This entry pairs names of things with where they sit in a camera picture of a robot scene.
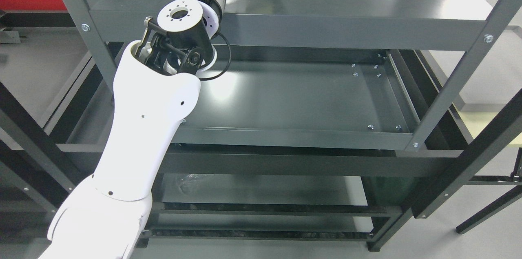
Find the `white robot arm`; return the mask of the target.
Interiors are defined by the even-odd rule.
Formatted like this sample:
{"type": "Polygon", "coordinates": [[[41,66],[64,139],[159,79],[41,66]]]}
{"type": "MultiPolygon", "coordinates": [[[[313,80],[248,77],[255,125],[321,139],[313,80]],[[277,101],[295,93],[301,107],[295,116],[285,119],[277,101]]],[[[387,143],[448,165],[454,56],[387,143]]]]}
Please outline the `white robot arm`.
{"type": "Polygon", "coordinates": [[[114,116],[93,174],[62,203],[42,259],[127,259],[148,222],[152,186],[181,122],[216,61],[211,39],[227,0],[174,0],[146,17],[113,82],[114,116]]]}

